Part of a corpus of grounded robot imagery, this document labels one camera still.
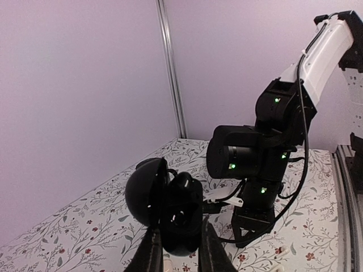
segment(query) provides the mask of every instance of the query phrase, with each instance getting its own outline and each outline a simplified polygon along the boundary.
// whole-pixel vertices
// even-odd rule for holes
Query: black spherical object
[[[158,226],[168,179],[164,158],[145,160],[136,166],[126,184],[125,199],[131,214],[141,224]]]

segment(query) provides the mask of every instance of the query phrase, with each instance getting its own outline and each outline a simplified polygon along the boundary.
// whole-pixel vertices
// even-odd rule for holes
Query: white tablecloth
[[[234,180],[215,180],[206,170],[205,141],[175,139],[149,157],[164,156],[169,167],[188,171],[202,181],[204,190],[236,186]],[[298,151],[293,156],[302,156]],[[296,187],[303,161],[289,164],[285,191]],[[0,272],[25,271],[124,271],[145,233],[130,215],[124,198],[125,184],[135,165],[95,190],[55,212],[28,232],[0,248]],[[281,211],[287,201],[276,200]],[[212,215],[217,234],[233,237],[230,206]],[[277,263],[285,271],[337,271],[338,216],[335,186],[328,151],[310,150],[309,174],[296,203],[276,223],[270,234],[246,248],[226,244],[225,250],[238,271],[269,271]],[[279,247],[290,253],[275,259]],[[171,256],[174,271],[197,271],[197,254]]]

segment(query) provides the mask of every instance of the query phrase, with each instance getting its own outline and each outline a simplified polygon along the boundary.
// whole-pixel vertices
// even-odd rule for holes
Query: purple wall
[[[0,245],[177,136],[154,1],[2,1]]]
[[[210,139],[220,124],[253,125],[255,104],[311,40],[320,14],[359,0],[168,0],[176,68],[188,134]],[[348,89],[339,69],[326,85],[310,129],[313,148],[349,143]]]

